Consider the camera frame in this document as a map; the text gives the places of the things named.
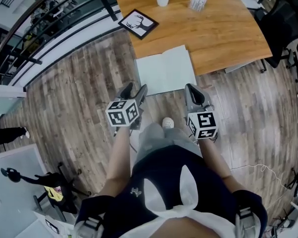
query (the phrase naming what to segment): black pants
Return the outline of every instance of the black pants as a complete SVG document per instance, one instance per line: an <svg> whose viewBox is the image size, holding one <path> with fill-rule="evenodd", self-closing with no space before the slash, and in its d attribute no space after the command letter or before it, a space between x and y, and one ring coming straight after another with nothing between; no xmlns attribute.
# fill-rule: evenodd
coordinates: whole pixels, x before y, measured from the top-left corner
<svg viewBox="0 0 298 238"><path fill-rule="evenodd" d="M23 127L0 129L0 145L10 143L25 133L26 130Z"/></svg>

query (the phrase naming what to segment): open book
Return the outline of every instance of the open book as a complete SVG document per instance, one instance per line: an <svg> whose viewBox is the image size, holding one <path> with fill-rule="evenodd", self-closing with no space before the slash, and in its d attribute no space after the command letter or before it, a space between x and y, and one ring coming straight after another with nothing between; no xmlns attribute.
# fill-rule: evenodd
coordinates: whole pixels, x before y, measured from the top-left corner
<svg viewBox="0 0 298 238"><path fill-rule="evenodd" d="M148 95L184 89L196 84L189 52L185 46L136 60L141 85L147 84Z"/></svg>

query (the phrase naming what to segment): gray pants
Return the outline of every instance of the gray pants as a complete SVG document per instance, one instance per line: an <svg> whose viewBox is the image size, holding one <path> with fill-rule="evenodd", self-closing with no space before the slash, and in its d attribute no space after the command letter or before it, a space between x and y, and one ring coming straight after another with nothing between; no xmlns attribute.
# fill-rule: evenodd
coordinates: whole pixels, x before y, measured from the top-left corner
<svg viewBox="0 0 298 238"><path fill-rule="evenodd" d="M193 143L182 130L163 129L158 123L152 123L139 135L139 150L135 164L151 152L170 145L178 145L202 157L200 147Z"/></svg>

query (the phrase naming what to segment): deer silhouette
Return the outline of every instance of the deer silhouette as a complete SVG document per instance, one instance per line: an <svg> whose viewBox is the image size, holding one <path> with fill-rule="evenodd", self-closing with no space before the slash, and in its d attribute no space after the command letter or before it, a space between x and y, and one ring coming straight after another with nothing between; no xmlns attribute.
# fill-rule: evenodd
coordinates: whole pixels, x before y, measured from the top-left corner
<svg viewBox="0 0 298 238"><path fill-rule="evenodd" d="M151 26L152 24L149 25L149 26L145 26L145 25L143 25L144 17L139 16L139 15L136 15L135 17L141 19L141 21L137 21L137 22L139 23L139 25L134 25L134 26L132 26L130 23L127 22L126 25L127 25L129 28L131 28L131 29L133 29L133 28L141 28L141 29L143 29L143 30L145 30L145 31L148 31L148 30L150 29L150 26Z"/></svg>

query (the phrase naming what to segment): white cable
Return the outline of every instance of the white cable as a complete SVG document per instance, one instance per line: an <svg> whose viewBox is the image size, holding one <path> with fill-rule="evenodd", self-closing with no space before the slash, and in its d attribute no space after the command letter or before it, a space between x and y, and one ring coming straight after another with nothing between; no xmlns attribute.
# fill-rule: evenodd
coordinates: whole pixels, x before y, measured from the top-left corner
<svg viewBox="0 0 298 238"><path fill-rule="evenodd" d="M242 166L242 167L239 167L239 168L234 168L234 169L231 169L231 170L242 169L242 168L246 168L246 167L253 167L253 168L254 168L254 167L257 167L257 166L262 166L262 167L260 168L260 171L261 171L261 172L264 172L266 168L267 168L269 171L273 172L274 175L275 175L275 177L276 177L276 179L279 181L280 185L286 189L286 191L283 193L282 196L280 196L274 203L270 204L270 205L266 208L266 210L268 210L268 209L269 209L270 207L272 207L275 203L277 203L277 202L278 202L278 201L285 195L285 193L286 193L288 190L290 190L290 189L288 189L288 188L286 188L285 186L283 186L283 184L282 184L282 180L280 180L280 179L277 177L276 173L275 173L273 170L271 170L268 166L263 165L263 164L257 164L257 165L255 165L255 166L253 166L253 165L246 165L246 166Z"/></svg>

